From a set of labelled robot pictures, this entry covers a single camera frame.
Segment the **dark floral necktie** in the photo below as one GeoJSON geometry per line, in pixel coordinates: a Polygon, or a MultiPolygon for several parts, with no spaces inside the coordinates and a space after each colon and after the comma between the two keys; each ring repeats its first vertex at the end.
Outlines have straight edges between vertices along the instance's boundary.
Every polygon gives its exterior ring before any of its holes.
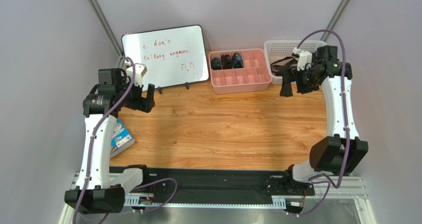
{"type": "Polygon", "coordinates": [[[274,76],[283,76],[284,71],[297,66],[298,61],[292,57],[287,56],[270,64],[270,70],[274,76]]]}

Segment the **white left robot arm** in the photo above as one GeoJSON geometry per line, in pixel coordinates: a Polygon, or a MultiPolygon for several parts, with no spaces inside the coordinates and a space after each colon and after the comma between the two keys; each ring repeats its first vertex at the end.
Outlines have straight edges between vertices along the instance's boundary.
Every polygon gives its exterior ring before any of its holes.
{"type": "Polygon", "coordinates": [[[149,113],[155,106],[153,84],[142,97],[143,64],[100,69],[98,83],[83,101],[85,146],[75,187],[65,192],[64,201],[81,214],[119,213],[125,196],[143,182],[144,166],[128,166],[117,178],[110,178],[111,142],[122,107],[149,113]]]}

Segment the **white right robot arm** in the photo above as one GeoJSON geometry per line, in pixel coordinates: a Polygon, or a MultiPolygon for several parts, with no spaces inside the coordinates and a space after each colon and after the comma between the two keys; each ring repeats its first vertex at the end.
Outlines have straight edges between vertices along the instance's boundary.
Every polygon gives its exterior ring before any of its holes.
{"type": "Polygon", "coordinates": [[[293,95],[292,82],[296,83],[300,94],[321,89],[327,129],[325,137],[312,146],[309,158],[286,170],[286,183],[292,187],[296,184],[304,186],[312,178],[349,175],[369,150],[354,121],[351,64],[339,60],[336,46],[322,46],[314,53],[294,48],[292,57],[297,64],[284,69],[280,96],[293,95]]]}

